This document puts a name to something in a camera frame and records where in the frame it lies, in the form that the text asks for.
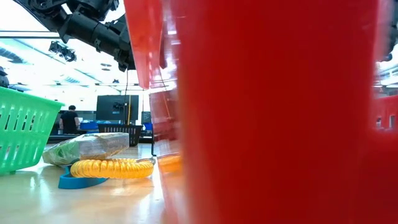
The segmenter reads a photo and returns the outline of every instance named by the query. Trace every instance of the person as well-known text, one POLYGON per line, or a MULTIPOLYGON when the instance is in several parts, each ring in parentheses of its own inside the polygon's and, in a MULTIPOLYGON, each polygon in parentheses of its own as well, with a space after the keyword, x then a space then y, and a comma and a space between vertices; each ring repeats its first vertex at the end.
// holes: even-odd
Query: person
POLYGON ((69 111, 61 115, 60 129, 64 134, 77 134, 77 129, 80 125, 79 117, 75 112, 76 106, 69 106, 69 111))

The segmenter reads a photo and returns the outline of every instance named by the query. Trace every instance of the black basket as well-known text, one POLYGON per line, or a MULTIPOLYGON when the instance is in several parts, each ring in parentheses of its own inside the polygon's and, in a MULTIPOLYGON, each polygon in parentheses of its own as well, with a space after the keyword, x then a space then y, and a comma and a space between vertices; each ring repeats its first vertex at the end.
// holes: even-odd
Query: black basket
POLYGON ((100 133, 129 133, 130 147, 138 144, 142 125, 98 124, 100 133))

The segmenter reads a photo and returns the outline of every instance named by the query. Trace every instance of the green basket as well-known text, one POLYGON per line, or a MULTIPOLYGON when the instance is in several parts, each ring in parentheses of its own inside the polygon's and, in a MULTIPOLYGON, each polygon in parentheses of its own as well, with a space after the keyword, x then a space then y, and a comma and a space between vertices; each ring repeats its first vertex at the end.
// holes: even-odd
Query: green basket
POLYGON ((0 174, 40 161, 61 106, 0 87, 0 174))

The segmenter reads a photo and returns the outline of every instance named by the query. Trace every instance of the yellow coiled tube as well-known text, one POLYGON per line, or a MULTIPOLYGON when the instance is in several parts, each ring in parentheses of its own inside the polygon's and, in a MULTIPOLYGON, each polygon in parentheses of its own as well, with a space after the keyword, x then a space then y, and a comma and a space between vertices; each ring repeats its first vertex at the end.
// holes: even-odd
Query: yellow coiled tube
POLYGON ((106 178, 144 178, 152 174, 154 165, 151 160, 135 159, 87 159, 74 163, 70 173, 74 177, 106 177, 106 178))

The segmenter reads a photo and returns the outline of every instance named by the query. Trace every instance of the bagged bundle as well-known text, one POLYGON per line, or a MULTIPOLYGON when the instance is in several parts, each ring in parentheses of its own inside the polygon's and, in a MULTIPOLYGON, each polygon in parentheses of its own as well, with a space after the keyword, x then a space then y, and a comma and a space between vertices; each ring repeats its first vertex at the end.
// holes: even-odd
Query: bagged bundle
POLYGON ((43 160, 57 166, 70 165, 79 159, 102 160, 128 147, 128 133, 84 134, 45 149, 43 160))

